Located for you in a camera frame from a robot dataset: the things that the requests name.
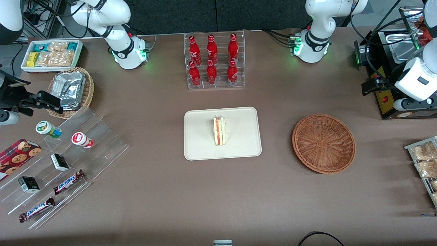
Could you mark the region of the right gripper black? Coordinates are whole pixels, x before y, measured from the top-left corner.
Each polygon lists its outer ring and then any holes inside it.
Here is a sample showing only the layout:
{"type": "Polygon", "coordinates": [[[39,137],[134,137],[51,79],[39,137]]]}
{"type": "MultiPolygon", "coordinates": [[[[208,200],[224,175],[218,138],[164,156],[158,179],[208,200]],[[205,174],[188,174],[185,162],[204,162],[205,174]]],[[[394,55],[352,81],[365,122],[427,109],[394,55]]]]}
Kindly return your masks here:
{"type": "Polygon", "coordinates": [[[39,91],[33,95],[25,88],[31,82],[16,78],[3,70],[1,70],[1,75],[3,76],[0,88],[0,107],[2,109],[11,109],[17,106],[18,112],[28,117],[33,117],[32,106],[37,109],[48,109],[58,114],[64,112],[64,108],[60,105],[60,98],[46,91],[39,91]]]}

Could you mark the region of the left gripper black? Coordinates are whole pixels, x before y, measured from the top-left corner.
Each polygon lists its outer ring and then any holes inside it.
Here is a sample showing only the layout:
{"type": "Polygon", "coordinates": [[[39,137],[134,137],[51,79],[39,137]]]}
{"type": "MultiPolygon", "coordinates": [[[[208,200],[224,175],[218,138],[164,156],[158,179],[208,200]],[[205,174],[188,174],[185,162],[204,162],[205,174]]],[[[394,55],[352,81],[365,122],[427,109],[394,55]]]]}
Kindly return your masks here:
{"type": "MultiPolygon", "coordinates": [[[[392,73],[387,77],[389,84],[391,85],[391,93],[394,100],[404,99],[408,96],[401,92],[398,88],[395,87],[396,81],[398,81],[401,76],[403,70],[393,70],[392,73]]],[[[367,96],[370,93],[382,92],[386,91],[387,87],[385,85],[385,80],[383,77],[373,77],[368,81],[362,83],[362,96],[367,96]]]]}

